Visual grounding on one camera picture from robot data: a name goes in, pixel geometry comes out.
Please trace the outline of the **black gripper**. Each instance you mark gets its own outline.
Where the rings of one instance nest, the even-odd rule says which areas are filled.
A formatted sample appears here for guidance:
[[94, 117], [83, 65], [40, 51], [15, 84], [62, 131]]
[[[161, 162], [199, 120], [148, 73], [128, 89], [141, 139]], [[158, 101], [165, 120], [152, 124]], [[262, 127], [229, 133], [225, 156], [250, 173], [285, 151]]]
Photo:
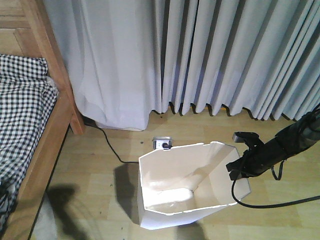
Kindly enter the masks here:
[[243, 153], [242, 159], [229, 162], [226, 169], [231, 181], [258, 177], [271, 168], [278, 160], [277, 152], [264, 144], [248, 149]]

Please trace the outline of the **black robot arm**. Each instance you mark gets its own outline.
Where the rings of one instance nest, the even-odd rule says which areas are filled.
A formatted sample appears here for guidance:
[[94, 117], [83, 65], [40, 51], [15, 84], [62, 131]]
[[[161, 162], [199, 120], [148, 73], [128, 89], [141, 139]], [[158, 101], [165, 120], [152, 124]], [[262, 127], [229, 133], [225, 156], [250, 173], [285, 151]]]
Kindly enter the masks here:
[[232, 139], [236, 143], [245, 143], [248, 149], [242, 157], [226, 165], [230, 179], [234, 181], [258, 177], [277, 163], [309, 149], [320, 140], [320, 110], [306, 113], [266, 143], [255, 132], [237, 131]]

